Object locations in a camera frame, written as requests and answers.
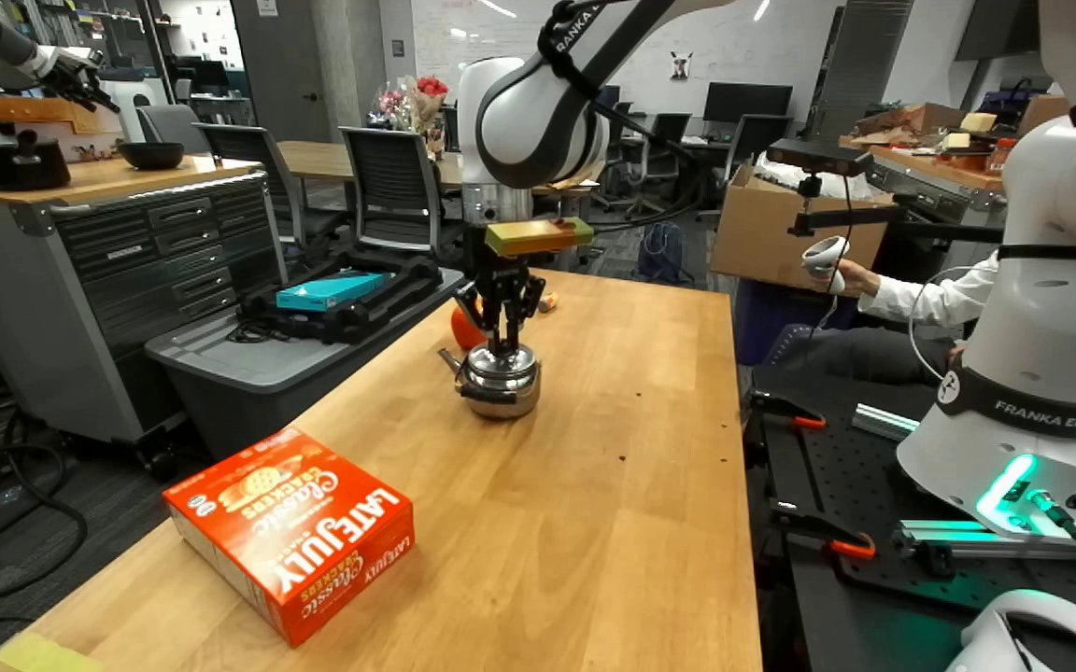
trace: person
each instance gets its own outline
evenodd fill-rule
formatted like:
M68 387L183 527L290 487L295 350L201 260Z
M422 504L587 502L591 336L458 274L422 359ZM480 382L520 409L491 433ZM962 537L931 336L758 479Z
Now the person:
M982 313L993 275L997 255L982 259L967 274L937 283L909 283L866 265L841 259L844 287L859 299L859 313L875 313L884 320L914 320L914 324L967 324ZM957 362L961 343L946 359L931 359L937 369Z

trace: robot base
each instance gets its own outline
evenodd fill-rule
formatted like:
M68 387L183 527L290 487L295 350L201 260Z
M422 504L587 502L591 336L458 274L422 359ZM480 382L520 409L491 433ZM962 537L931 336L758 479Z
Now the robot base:
M1023 433L977 415L925 410L897 452L902 473L993 533L1064 540L1053 504L1076 518L1076 440Z

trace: floor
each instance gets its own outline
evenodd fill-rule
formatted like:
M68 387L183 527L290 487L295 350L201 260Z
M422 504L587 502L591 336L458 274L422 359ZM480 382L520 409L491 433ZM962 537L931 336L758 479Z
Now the floor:
M597 275L625 282L656 282L656 283L688 283L688 287L729 287L713 274L707 274L707 246L713 234L713 221L707 217L645 217L628 221L607 211L582 211L582 221L597 227L597 234L565 255L556 265ZM0 596L0 641L23 633L32 616L51 610L64 594L84 582L95 569L148 533L159 518L159 487L195 473L207 462L207 457L195 452L195 438L165 438L158 452L129 452L115 446L68 446L71 458L68 481L54 502L82 511L88 524L79 554L59 565L48 580ZM38 487L51 487L59 479L59 462L48 457L29 458ZM0 458L0 527L24 509L24 494L18 479ZM24 580L38 565L54 562L71 540L71 518L54 511L29 511L18 527L0 533L0 585Z

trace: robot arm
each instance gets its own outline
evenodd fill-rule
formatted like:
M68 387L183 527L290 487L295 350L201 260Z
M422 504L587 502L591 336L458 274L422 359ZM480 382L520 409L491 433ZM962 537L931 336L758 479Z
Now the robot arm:
M32 44L5 24L0 24L0 65L9 65L16 70L29 74L51 96L68 96L84 107L94 105L113 107L113 101L95 81L95 70L84 61L59 51L51 44Z
M661 24L729 0L556 0L538 56L489 85L475 141L496 182L571 181L601 145L597 89Z

